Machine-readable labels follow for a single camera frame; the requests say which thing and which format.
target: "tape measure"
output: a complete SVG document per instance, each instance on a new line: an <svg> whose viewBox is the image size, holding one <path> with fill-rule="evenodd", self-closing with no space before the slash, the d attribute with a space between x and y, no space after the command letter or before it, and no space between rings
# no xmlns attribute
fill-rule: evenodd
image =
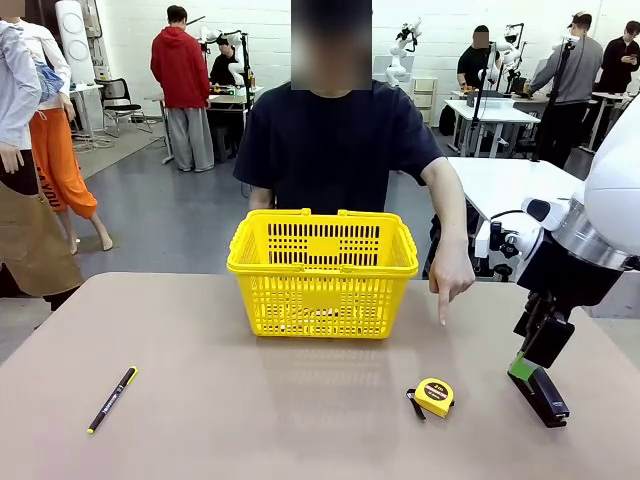
<svg viewBox="0 0 640 480"><path fill-rule="evenodd" d="M421 420L427 419L422 413L422 408L444 418L449 413L449 408L454 405L453 388L437 378L422 380L418 388L407 390L407 398Z"/></svg>

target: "gray hoodie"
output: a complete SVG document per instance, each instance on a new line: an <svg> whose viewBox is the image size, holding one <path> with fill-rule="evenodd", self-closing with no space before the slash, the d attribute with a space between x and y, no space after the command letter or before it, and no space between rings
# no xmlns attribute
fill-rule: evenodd
<svg viewBox="0 0 640 480"><path fill-rule="evenodd" d="M0 20L0 142L31 149L29 120L40 102L40 81L27 46Z"/></svg>
<svg viewBox="0 0 640 480"><path fill-rule="evenodd" d="M563 48L563 45L560 45L554 50L545 67L533 79L531 93L540 90L555 76ZM602 46L593 38L583 37L578 40L567 60L556 103L588 102L596 75L602 65L602 57Z"/></svg>

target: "white cabinet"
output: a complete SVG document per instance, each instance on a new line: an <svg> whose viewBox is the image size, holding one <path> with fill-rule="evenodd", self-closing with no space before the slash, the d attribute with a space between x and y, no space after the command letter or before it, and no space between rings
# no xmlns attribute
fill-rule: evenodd
<svg viewBox="0 0 640 480"><path fill-rule="evenodd" d="M414 78L413 92L411 98L413 103L418 107L424 123L431 125L433 123L433 113L435 98L438 92L437 78Z"/></svg>

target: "black shirt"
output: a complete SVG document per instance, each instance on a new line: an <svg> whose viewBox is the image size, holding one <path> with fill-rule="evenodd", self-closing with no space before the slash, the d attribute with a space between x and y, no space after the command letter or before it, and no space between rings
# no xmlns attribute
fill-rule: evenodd
<svg viewBox="0 0 640 480"><path fill-rule="evenodd" d="M322 98L287 83L256 102L234 175L274 191L278 208L381 212L390 170L424 184L424 167L444 156L402 90L373 81L371 90Z"/></svg>
<svg viewBox="0 0 640 480"><path fill-rule="evenodd" d="M622 63L621 59L633 54L640 56L640 46L636 42L632 41L627 45L622 37L609 42L604 51L599 92L624 93L627 90L631 82L631 73L640 67L640 58L636 65Z"/></svg>
<svg viewBox="0 0 640 480"><path fill-rule="evenodd" d="M469 47L458 60L458 73L464 73L464 79L470 87L480 88L480 76L478 73L487 66L486 48Z"/></svg>
<svg viewBox="0 0 640 480"><path fill-rule="evenodd" d="M209 80L214 85L217 83L218 85L235 85L235 80L231 72L229 71L229 64L238 63L235 57L227 57L226 55L220 54L216 57L215 62L213 62L213 67L211 67L211 73L209 74Z"/></svg>

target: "orange sweatpants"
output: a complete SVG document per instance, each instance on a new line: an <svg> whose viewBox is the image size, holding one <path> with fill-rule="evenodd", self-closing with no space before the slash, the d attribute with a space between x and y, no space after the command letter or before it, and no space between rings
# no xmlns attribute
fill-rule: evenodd
<svg viewBox="0 0 640 480"><path fill-rule="evenodd" d="M56 211L67 205L83 218L89 218L98 202L87 190L71 141L71 129L62 108L36 112L29 123L33 158L42 191Z"/></svg>

